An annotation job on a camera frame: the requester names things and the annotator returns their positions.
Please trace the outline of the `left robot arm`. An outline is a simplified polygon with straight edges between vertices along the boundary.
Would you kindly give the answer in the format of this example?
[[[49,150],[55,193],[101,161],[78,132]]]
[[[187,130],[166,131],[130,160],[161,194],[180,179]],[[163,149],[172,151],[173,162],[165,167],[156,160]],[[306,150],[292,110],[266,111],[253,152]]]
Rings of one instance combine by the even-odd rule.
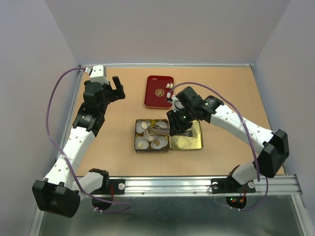
[[[112,79],[115,88],[107,82],[91,79],[84,82],[83,103],[67,142],[49,173],[32,186],[41,211],[71,218],[85,197],[105,203],[102,208],[95,207],[101,213],[106,213],[113,204],[114,187],[106,170],[93,168],[81,178],[75,173],[104,124],[108,105],[126,97],[119,77],[114,76]]]

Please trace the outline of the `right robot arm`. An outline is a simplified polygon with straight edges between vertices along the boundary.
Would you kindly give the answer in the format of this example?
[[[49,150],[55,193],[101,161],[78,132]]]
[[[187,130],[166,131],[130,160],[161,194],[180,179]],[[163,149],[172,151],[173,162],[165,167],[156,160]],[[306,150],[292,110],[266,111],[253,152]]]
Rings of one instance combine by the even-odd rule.
[[[289,157],[285,131],[272,131],[251,122],[219,94],[203,99],[188,86],[176,95],[168,93],[167,101],[172,104],[172,110],[167,112],[169,128],[156,124],[149,128],[149,134],[190,136],[189,129],[193,121],[198,120],[220,127],[250,146],[253,162],[237,166],[226,180],[232,192],[261,176],[273,178]]]

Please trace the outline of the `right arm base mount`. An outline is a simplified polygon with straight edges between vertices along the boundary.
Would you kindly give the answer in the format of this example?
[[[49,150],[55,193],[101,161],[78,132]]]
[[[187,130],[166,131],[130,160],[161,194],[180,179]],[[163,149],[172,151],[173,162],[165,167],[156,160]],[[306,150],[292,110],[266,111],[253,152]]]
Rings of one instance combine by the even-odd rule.
[[[211,194],[226,194],[225,201],[229,207],[244,209],[247,204],[247,194],[255,193],[255,185],[252,181],[240,185],[232,177],[212,178],[208,187]]]

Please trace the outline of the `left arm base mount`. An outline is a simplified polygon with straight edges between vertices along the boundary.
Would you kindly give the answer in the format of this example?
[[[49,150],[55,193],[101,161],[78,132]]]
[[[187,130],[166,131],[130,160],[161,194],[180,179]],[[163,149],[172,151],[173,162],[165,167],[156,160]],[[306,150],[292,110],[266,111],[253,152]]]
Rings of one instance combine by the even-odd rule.
[[[110,198],[100,198],[102,201],[97,199],[92,199],[92,206],[94,207],[95,211],[100,213],[120,213],[129,209],[130,205],[127,203],[124,204],[125,208],[116,210],[116,211],[108,211],[111,203],[109,201],[114,201],[114,194],[115,190],[118,191],[118,194],[123,194],[125,191],[119,189],[120,184],[125,184],[125,180],[121,179],[122,182],[119,183],[118,180],[110,180],[109,173],[106,170],[96,169],[93,168],[89,170],[89,173],[97,173],[98,175],[102,176],[101,186],[99,188],[93,188],[93,191],[90,192],[91,195],[111,195]]]

